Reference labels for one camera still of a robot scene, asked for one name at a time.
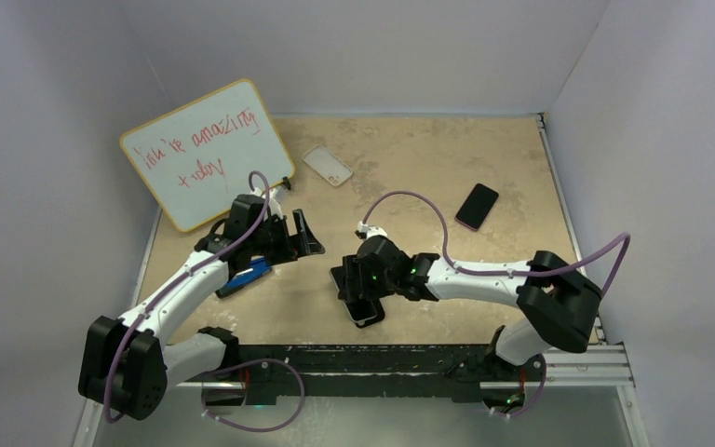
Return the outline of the black smartphone white edge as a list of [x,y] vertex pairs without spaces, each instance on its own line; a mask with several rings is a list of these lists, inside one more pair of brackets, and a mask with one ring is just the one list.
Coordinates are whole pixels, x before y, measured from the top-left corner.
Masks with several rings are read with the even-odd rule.
[[[346,291],[344,285],[344,269],[340,266],[333,267],[330,269],[330,274],[338,291],[338,297],[340,298],[342,292]],[[350,320],[358,329],[366,329],[371,325],[383,321],[385,318],[384,308],[380,301],[348,303],[341,298],[339,301],[344,305]]]

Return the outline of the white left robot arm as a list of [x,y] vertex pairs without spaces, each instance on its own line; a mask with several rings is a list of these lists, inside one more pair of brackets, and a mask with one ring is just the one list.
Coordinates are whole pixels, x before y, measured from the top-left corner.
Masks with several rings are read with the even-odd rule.
[[285,264],[325,253],[302,210],[291,233],[273,198],[238,196],[228,215],[194,245],[173,278],[118,318],[101,316],[88,328],[77,390],[106,412],[143,420],[167,389],[203,373],[227,381],[240,368],[239,341],[231,331],[204,327],[184,342],[170,337],[213,293],[251,261]]

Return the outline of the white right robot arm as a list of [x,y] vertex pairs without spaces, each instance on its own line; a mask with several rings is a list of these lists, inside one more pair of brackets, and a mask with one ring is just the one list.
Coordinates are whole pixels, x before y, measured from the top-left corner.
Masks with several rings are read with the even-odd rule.
[[353,322],[370,326],[384,317],[381,299],[468,299],[517,308],[523,319],[499,330],[485,355],[488,372],[507,379],[551,347],[587,351],[603,293],[550,251],[504,264],[455,262],[436,253],[408,255],[385,236],[365,239],[356,253],[331,269],[337,297]]

